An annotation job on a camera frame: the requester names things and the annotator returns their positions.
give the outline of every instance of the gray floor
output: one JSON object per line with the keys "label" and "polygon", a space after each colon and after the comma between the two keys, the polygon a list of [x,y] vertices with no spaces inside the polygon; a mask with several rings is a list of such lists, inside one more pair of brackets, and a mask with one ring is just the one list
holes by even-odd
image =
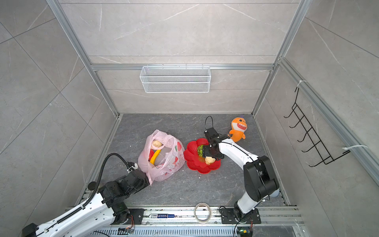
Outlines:
{"label": "gray floor", "polygon": [[[109,153],[117,152],[127,161],[137,162],[146,138],[159,129],[175,136],[186,147],[190,141],[204,137],[204,121],[208,115],[199,114],[124,114],[113,138]],[[231,121],[243,116],[247,122],[246,139],[240,146],[258,156],[265,155],[262,142],[251,115],[212,115],[214,128],[219,133],[228,133]],[[124,164],[111,157],[104,169],[102,183],[126,175]],[[178,206],[209,205],[232,206],[244,193],[243,171],[231,159],[221,161],[221,167],[209,174],[190,170],[186,164],[180,171],[164,181],[154,181],[152,186],[131,195],[125,203],[129,206]],[[265,206],[283,206],[279,195],[263,203]]]}

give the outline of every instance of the white cable tie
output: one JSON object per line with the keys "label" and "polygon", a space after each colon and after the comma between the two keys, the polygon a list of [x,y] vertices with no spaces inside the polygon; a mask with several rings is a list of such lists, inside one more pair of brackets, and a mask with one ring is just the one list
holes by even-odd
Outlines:
{"label": "white cable tie", "polygon": [[354,145],[354,146],[349,146],[349,147],[342,147],[342,149],[349,150],[350,148],[359,147],[359,146],[368,148],[368,146],[365,146],[365,145]]}
{"label": "white cable tie", "polygon": [[296,87],[299,87],[300,83],[302,83],[302,82],[306,82],[306,81],[300,80]]}

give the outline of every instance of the black bracket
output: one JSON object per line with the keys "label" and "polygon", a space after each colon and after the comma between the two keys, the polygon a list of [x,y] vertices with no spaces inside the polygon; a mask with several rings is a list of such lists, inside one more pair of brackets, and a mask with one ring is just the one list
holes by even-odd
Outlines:
{"label": "black bracket", "polygon": [[[234,215],[233,208],[220,208],[220,214],[221,214],[221,222],[223,224],[237,224],[238,220],[236,216]],[[250,214],[244,217],[244,220],[246,220],[247,223],[250,223],[251,221],[253,224],[260,224],[261,219],[259,215],[258,209],[254,209],[251,211]]]}
{"label": "black bracket", "polygon": [[124,224],[132,224],[132,218],[133,216],[133,221],[134,224],[142,224],[142,218],[143,218],[143,213],[145,212],[145,209],[129,209],[129,218],[126,220]]}

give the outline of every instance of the white wire basket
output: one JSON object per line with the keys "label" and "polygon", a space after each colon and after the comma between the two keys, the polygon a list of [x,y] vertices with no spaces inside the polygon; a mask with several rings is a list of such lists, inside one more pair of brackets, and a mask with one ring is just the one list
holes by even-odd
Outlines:
{"label": "white wire basket", "polygon": [[145,66],[139,76],[146,93],[209,92],[209,66]]}

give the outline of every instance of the marble wall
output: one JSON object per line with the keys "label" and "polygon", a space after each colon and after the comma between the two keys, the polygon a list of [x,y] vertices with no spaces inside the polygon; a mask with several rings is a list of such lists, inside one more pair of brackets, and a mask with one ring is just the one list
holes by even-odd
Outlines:
{"label": "marble wall", "polygon": [[379,1],[315,0],[286,59],[379,157]]}
{"label": "marble wall", "polygon": [[[311,140],[306,136],[298,142],[305,130],[300,124],[289,127],[298,122],[294,114],[284,118],[291,113],[295,88],[293,80],[279,69],[257,115],[291,205],[299,206],[311,236],[377,236],[379,212],[371,204],[379,196],[379,187],[358,160],[347,154],[328,165],[309,167],[321,161],[317,151],[302,152],[312,147]],[[345,145],[301,91],[297,103],[332,157],[340,156]],[[302,122],[310,127],[305,119]],[[311,138],[318,141],[314,133]],[[317,147],[326,158],[326,150]]]}
{"label": "marble wall", "polygon": [[[377,1],[314,0],[286,54],[377,156],[378,10]],[[291,113],[295,88],[280,69],[257,115],[290,203],[299,206],[312,236],[377,236],[379,209],[373,203],[379,188],[357,159],[347,154],[328,165],[309,166],[321,161],[317,151],[302,152],[312,146],[309,137],[298,142],[305,130],[289,128],[298,122],[293,114],[284,118]],[[340,156],[345,144],[301,92],[297,102],[330,154]],[[311,137],[317,141],[315,134]],[[326,150],[317,147],[326,157]]]}
{"label": "marble wall", "polygon": [[298,3],[61,1],[92,60],[273,63]]}
{"label": "marble wall", "polygon": [[[297,0],[61,0],[92,63],[273,63]],[[147,94],[99,71],[121,113],[250,113],[268,71],[212,71],[210,92]]]}
{"label": "marble wall", "polygon": [[98,71],[120,113],[250,113],[267,70],[214,70],[208,93],[146,93],[140,71]]}
{"label": "marble wall", "polygon": [[0,2],[0,236],[73,206],[114,116],[45,0]]}

